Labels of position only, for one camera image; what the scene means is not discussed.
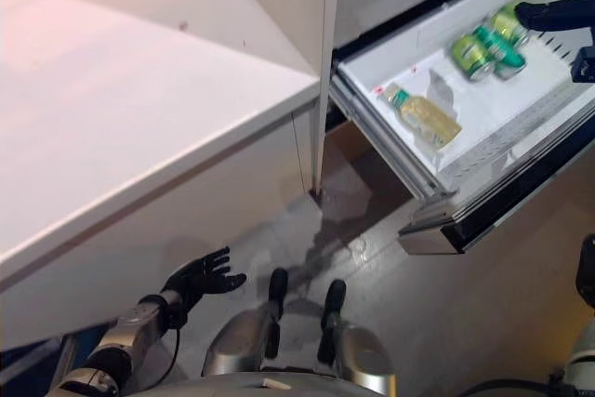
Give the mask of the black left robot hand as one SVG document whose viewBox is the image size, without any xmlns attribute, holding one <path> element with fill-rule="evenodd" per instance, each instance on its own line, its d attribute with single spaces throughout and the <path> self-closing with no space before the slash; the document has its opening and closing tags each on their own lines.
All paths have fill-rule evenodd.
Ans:
<svg viewBox="0 0 595 397">
<path fill-rule="evenodd" d="M 221 295 L 241 287 L 245 273 L 231 274 L 231 250 L 228 246 L 197 258 L 178 268 L 165 282 L 162 292 L 173 291 L 183 309 L 190 312 L 204 295 Z"/>
</svg>

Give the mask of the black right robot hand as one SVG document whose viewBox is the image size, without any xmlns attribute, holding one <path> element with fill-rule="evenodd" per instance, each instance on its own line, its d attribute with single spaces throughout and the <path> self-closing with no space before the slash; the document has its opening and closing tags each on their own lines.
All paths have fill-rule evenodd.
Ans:
<svg viewBox="0 0 595 397">
<path fill-rule="evenodd" d="M 535 4 L 520 2 L 513 8 L 526 29 L 537 32 L 590 28 L 594 31 L 594 0 L 558 0 Z"/>
</svg>

